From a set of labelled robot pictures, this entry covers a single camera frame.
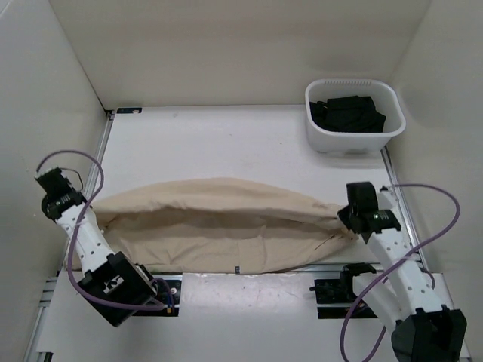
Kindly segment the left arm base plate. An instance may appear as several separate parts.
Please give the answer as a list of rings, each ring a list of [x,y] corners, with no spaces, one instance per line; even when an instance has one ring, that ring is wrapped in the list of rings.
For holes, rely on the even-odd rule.
[[[157,288],[156,299],[164,308],[155,311],[155,316],[177,317],[180,311],[182,278],[176,275],[155,275],[154,285]]]

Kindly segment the beige trousers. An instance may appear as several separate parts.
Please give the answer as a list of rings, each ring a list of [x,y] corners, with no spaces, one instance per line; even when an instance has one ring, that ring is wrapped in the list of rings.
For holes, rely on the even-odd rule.
[[[255,275],[353,245],[339,207],[233,178],[157,183],[94,202],[108,244],[154,272]]]

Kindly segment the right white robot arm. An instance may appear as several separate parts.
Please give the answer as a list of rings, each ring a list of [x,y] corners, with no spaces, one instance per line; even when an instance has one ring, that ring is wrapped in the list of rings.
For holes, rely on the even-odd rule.
[[[370,182],[346,186],[348,204],[338,212],[340,221],[362,237],[383,267],[348,264],[340,274],[340,295],[353,302],[343,326],[360,303],[366,304],[390,334],[399,361],[457,361],[467,322],[432,288],[431,280],[412,259],[414,248],[404,240],[401,223],[393,213],[389,190]]]

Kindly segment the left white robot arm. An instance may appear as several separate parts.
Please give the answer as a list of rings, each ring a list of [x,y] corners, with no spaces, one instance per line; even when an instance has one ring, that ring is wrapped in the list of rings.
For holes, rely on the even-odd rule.
[[[82,279],[74,285],[104,319],[118,327],[157,296],[158,283],[144,266],[108,245],[87,199],[60,168],[47,170],[35,180],[46,192],[42,212],[74,243],[82,270]]]

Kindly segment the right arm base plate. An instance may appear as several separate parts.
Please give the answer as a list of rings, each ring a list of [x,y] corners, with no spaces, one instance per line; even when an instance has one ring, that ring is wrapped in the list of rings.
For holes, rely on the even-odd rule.
[[[315,294],[318,319],[344,319],[356,299],[353,278],[362,274],[375,274],[376,269],[367,263],[345,265],[336,278],[315,279],[309,288]]]

